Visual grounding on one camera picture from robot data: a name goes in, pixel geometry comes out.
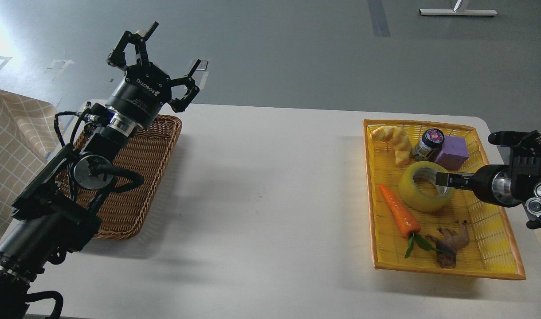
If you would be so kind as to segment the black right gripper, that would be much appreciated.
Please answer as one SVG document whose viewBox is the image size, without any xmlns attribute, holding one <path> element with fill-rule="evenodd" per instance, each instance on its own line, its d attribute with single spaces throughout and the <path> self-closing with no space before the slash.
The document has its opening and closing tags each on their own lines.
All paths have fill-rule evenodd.
<svg viewBox="0 0 541 319">
<path fill-rule="evenodd" d="M 469 172 L 437 172 L 438 186 L 472 191 L 482 202 L 498 206 L 510 205 L 508 165 L 486 165 L 474 174 Z"/>
</svg>

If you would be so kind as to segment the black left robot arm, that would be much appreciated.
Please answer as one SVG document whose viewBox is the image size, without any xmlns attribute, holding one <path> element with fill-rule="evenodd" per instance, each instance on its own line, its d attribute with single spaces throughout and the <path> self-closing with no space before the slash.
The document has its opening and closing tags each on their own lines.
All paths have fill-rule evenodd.
<svg viewBox="0 0 541 319">
<path fill-rule="evenodd" d="M 58 319 L 62 295 L 29 293 L 31 282 L 46 263 L 63 263 L 98 234 L 98 213 L 109 197 L 155 183 L 164 171 L 179 130 L 153 137 L 165 122 L 159 111 L 165 104 L 176 113 L 186 110 L 200 92 L 193 74 L 201 60 L 186 76 L 169 78 L 146 50 L 157 27 L 124 32 L 107 59 L 124 79 L 104 105 L 88 102 L 80 113 L 55 115 L 61 149 L 14 200 L 19 224 L 0 244 L 0 319 L 21 319 L 30 303 L 44 299 L 55 301 L 50 318 Z"/>
</svg>

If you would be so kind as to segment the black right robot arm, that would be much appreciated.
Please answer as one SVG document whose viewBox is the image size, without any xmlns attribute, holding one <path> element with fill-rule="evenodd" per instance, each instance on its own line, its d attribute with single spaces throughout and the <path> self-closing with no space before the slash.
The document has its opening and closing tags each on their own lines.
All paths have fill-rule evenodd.
<svg viewBox="0 0 541 319">
<path fill-rule="evenodd" d="M 474 173 L 439 172 L 439 186 L 468 190 L 482 202 L 515 207 L 522 205 L 528 216 L 527 228 L 541 228 L 541 132 L 499 131 L 489 143 L 510 149 L 505 165 L 485 165 Z"/>
</svg>

